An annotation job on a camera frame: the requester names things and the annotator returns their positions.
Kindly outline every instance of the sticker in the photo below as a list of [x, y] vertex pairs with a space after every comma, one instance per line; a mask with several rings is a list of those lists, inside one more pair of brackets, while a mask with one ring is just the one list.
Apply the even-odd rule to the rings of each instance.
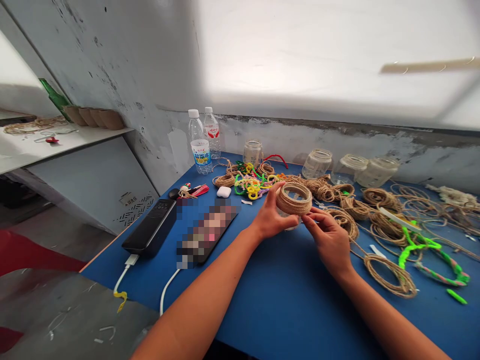
[[138, 198], [136, 196], [132, 195], [131, 192], [124, 193], [120, 198], [120, 202], [123, 204], [123, 206], [132, 205], [137, 200], [138, 200]]
[[205, 125], [205, 129], [210, 139], [218, 138], [220, 135], [218, 124]]
[[208, 140], [193, 140], [190, 144], [197, 165], [205, 166], [212, 163]]

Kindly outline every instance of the bottle cap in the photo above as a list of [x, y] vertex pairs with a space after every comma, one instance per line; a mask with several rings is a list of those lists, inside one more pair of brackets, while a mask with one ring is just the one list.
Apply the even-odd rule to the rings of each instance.
[[197, 109], [190, 109], [190, 110], [188, 110], [188, 116], [191, 117], [191, 118], [199, 118], [200, 114], [199, 114], [199, 111]]

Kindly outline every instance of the empty glass jar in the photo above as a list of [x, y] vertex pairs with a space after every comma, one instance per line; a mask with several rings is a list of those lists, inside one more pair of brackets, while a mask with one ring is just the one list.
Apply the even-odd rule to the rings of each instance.
[[399, 162], [389, 157], [374, 157], [370, 159], [364, 171], [356, 182], [365, 188], [379, 188], [385, 184], [399, 169]]
[[347, 154], [342, 157], [331, 171], [331, 182], [335, 185], [353, 185], [359, 174], [367, 168], [369, 161], [363, 156]]
[[252, 163], [254, 167], [257, 167], [262, 157], [262, 143], [260, 140], [249, 139], [245, 141], [243, 148], [243, 162]]
[[329, 169], [332, 153], [324, 149], [313, 149], [305, 160], [301, 174], [305, 179], [317, 179]]

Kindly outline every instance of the black power bank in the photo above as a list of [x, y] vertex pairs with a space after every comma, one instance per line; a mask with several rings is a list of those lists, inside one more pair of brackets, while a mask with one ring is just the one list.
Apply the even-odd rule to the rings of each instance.
[[177, 220], [176, 207], [175, 200], [159, 199], [121, 247], [131, 254], [153, 258]]

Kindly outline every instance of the forearm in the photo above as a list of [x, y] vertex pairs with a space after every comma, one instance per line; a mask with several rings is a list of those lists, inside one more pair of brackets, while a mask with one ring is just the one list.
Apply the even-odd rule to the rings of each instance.
[[336, 280], [390, 359], [449, 359], [354, 270]]
[[260, 241], [243, 230], [167, 309], [132, 359], [202, 359]]

